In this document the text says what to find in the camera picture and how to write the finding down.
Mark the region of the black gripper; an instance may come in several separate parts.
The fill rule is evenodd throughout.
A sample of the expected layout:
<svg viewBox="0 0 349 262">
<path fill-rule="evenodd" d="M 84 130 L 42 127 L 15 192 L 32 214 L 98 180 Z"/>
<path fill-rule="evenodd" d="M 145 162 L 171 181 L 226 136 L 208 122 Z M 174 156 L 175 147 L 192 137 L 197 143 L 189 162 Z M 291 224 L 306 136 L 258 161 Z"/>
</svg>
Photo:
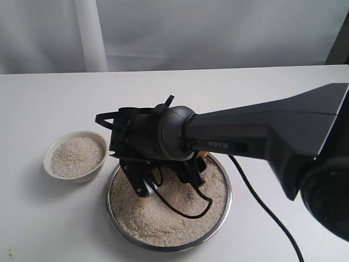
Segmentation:
<svg viewBox="0 0 349 262">
<path fill-rule="evenodd" d="M 97 114 L 95 122 L 111 131 L 109 150 L 115 158 L 136 161 L 184 161 L 177 164 L 181 183 L 201 187 L 201 173 L 207 168 L 184 135 L 185 125 L 195 113 L 186 106 L 171 107 L 174 96 L 153 108 L 123 107 L 115 112 Z"/>
</svg>

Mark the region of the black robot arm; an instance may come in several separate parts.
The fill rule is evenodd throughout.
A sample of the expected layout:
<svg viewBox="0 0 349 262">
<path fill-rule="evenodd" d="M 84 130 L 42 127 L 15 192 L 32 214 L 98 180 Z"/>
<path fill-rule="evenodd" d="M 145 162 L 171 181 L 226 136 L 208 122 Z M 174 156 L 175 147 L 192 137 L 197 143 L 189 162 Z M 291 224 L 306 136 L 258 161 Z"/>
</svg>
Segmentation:
<svg viewBox="0 0 349 262">
<path fill-rule="evenodd" d="M 197 114 L 171 106 L 98 114 L 111 131 L 110 151 L 133 190 L 148 196 L 152 171 L 171 168 L 183 183 L 203 185 L 201 151 L 263 159 L 288 199 L 298 194 L 312 216 L 348 240 L 348 84 L 327 84 L 286 99 Z"/>
</svg>

